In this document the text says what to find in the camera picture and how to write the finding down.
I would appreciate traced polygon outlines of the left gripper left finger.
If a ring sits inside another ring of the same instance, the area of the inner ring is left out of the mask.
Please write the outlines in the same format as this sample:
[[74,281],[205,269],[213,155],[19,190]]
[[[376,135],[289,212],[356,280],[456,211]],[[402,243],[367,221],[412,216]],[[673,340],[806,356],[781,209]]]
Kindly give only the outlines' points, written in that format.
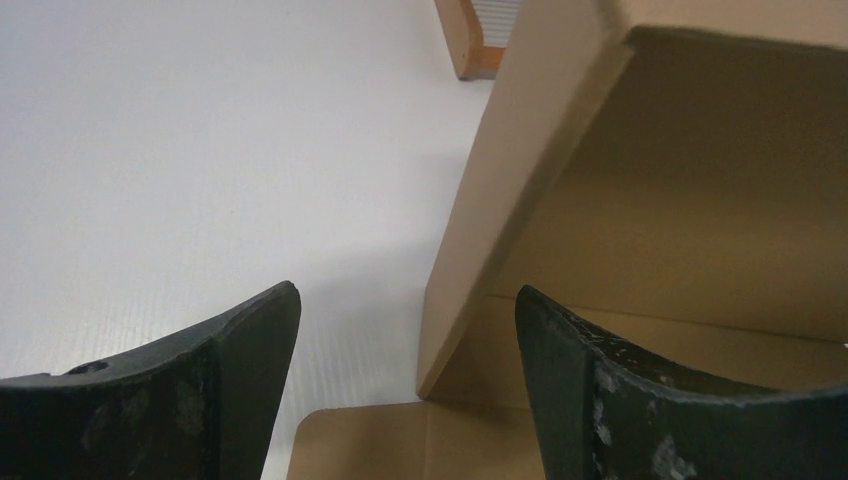
[[5,479],[258,479],[301,317],[281,282],[126,352],[1,382]]

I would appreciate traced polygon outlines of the brown cardboard box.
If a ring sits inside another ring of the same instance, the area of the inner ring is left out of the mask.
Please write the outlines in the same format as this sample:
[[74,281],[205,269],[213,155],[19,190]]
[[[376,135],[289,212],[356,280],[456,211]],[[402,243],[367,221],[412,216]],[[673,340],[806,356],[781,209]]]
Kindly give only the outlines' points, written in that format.
[[680,365],[847,389],[847,5],[526,1],[429,278],[415,403],[301,422],[292,479],[549,479],[532,286]]

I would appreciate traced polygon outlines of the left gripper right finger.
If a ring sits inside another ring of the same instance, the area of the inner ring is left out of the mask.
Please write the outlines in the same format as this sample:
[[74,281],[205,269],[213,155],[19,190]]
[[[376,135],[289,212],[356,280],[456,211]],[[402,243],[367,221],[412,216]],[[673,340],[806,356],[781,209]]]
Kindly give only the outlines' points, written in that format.
[[695,370],[532,286],[515,328],[549,479],[843,479],[847,389],[774,390]]

